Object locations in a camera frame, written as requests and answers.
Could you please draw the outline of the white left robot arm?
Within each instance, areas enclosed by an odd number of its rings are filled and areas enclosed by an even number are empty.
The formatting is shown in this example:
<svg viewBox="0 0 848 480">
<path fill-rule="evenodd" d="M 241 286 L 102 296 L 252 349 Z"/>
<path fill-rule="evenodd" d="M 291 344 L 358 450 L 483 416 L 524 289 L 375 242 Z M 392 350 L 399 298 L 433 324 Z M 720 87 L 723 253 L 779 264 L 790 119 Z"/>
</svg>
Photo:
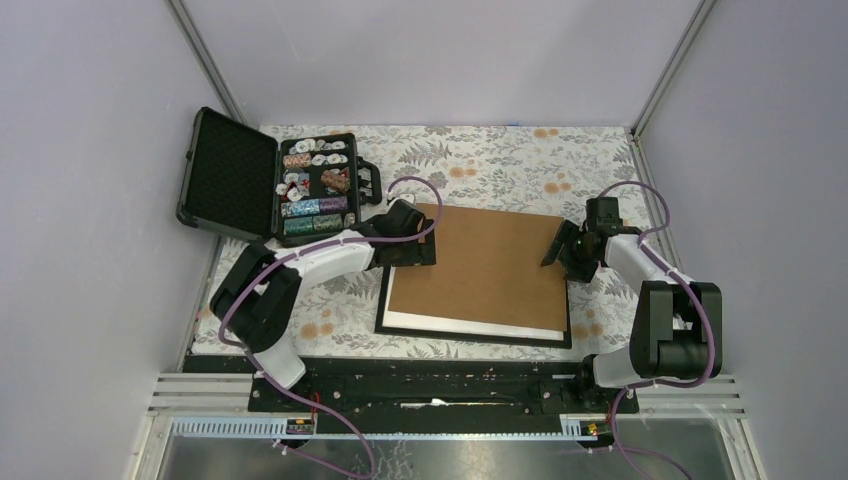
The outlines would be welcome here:
<svg viewBox="0 0 848 480">
<path fill-rule="evenodd" d="M 435 262 L 434 217 L 405 199 L 387 212 L 354 223 L 313 243 L 281 250 L 250 245 L 214 293 L 211 312 L 221 342 L 240 348 L 271 383 L 272 398 L 288 411 L 309 401 L 304 361 L 285 332 L 297 302 L 311 288 L 378 267 L 427 266 Z"/>
</svg>

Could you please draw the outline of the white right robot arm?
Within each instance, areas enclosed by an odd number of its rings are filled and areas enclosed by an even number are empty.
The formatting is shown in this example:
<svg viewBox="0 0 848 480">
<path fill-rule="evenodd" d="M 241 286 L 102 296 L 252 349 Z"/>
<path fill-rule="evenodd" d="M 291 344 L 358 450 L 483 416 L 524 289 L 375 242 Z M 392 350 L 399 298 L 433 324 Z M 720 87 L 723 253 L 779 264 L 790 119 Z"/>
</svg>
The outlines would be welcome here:
<svg viewBox="0 0 848 480">
<path fill-rule="evenodd" d="M 722 367 L 721 290 L 681 273 L 625 225 L 614 197 L 587 201 L 582 224 L 563 221 L 541 263 L 559 262 L 566 278 L 589 283 L 600 268 L 614 270 L 638 295 L 629 343 L 589 358 L 589 375 L 573 386 L 575 402 L 597 412 L 613 388 L 649 384 L 693 388 Z"/>
</svg>

